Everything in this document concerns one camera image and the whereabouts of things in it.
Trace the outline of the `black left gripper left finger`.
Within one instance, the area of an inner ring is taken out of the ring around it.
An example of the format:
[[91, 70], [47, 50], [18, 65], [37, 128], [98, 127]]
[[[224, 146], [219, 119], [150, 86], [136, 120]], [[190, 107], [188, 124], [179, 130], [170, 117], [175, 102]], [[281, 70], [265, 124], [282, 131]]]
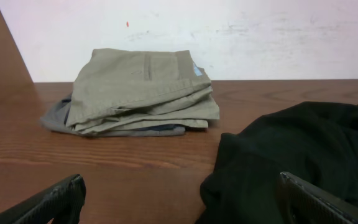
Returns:
[[80, 174], [74, 174], [0, 213], [0, 224], [78, 224], [86, 198]]

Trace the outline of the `folded khaki trousers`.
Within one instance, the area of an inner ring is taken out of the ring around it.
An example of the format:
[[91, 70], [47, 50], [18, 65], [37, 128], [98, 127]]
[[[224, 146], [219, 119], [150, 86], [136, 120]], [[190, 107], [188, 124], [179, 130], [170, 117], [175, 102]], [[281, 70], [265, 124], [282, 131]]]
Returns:
[[66, 126], [78, 134], [219, 119], [211, 80], [189, 51], [95, 49], [71, 95]]

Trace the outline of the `black t-shirt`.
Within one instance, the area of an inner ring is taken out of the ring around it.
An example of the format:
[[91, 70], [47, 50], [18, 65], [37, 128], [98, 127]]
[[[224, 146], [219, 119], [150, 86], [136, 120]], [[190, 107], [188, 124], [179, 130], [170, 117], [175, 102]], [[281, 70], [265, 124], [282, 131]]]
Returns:
[[358, 105], [303, 102], [224, 133], [213, 173], [200, 187], [199, 223], [282, 223], [281, 172], [358, 207]]

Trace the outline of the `folded grey garment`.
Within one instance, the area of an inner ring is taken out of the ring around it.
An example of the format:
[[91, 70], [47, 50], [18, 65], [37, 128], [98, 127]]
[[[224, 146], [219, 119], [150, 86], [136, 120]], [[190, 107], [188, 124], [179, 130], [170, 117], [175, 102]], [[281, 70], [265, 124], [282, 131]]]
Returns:
[[105, 131], [98, 134], [80, 134], [66, 126], [68, 114], [71, 108], [71, 93], [55, 103], [41, 118], [41, 125], [54, 132], [73, 134], [87, 138], [103, 138], [115, 136], [158, 137], [181, 136], [185, 134], [185, 127], [175, 124], [165, 124], [148, 128], [130, 129], [122, 131]]

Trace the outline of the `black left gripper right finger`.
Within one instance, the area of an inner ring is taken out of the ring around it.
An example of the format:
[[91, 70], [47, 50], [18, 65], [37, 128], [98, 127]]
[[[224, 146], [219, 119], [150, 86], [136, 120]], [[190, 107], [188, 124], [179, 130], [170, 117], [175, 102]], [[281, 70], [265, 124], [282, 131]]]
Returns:
[[281, 172], [276, 202], [285, 223], [358, 224], [358, 208], [289, 173]]

